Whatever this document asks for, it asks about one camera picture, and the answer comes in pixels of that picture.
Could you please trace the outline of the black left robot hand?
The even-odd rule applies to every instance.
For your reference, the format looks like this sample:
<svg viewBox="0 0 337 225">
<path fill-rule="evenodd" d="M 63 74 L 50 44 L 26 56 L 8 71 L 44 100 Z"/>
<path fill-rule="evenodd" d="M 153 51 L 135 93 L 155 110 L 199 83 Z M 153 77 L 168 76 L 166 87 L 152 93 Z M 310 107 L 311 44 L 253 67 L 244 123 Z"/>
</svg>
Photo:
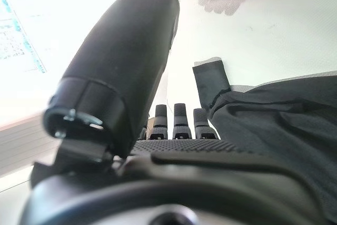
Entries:
<svg viewBox="0 0 337 225">
<path fill-rule="evenodd" d="M 77 51 L 43 115 L 61 140 L 35 163 L 20 224 L 326 224 L 307 183 L 260 156 L 134 154 L 166 67 L 178 0 L 117 0 Z"/>
</svg>

